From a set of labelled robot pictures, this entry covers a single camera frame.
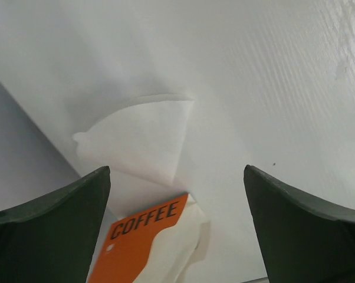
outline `paper coffee filter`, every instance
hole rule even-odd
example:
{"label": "paper coffee filter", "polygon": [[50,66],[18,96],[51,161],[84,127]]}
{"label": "paper coffee filter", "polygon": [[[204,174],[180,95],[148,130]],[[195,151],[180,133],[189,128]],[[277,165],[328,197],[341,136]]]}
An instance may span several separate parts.
{"label": "paper coffee filter", "polygon": [[76,133],[85,162],[171,186],[192,110],[183,96],[148,96],[129,101],[85,133]]}
{"label": "paper coffee filter", "polygon": [[173,227],[162,230],[154,239],[147,268],[134,283],[176,282],[197,251],[202,235],[201,224],[208,219],[191,195]]}

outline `orange label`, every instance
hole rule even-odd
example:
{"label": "orange label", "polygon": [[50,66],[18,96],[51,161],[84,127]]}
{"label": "orange label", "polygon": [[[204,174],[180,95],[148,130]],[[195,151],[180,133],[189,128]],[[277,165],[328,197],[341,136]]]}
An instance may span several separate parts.
{"label": "orange label", "polygon": [[89,283],[133,283],[147,264],[155,236],[176,225],[188,195],[112,224]]}

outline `orange packaging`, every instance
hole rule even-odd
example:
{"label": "orange packaging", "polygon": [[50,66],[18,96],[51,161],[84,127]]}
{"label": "orange packaging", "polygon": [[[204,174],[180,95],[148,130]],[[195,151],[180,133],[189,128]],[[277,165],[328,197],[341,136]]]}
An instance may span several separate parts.
{"label": "orange packaging", "polygon": [[207,222],[185,194],[113,223],[88,283],[177,282]]}

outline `white table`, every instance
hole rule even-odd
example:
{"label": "white table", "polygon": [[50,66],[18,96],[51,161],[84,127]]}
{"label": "white table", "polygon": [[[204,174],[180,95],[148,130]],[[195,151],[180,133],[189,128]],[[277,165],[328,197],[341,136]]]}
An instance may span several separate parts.
{"label": "white table", "polygon": [[81,175],[71,136],[119,101],[194,98],[175,186],[213,229],[187,283],[248,281],[265,269],[247,163],[355,208],[355,1],[342,3],[0,2],[0,80]]}

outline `gray wall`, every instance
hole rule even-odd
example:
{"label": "gray wall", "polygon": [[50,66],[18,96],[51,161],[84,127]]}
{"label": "gray wall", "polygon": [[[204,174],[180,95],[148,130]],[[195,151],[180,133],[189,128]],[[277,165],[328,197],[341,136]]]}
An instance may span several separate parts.
{"label": "gray wall", "polygon": [[78,174],[0,83],[0,210],[78,179]]}

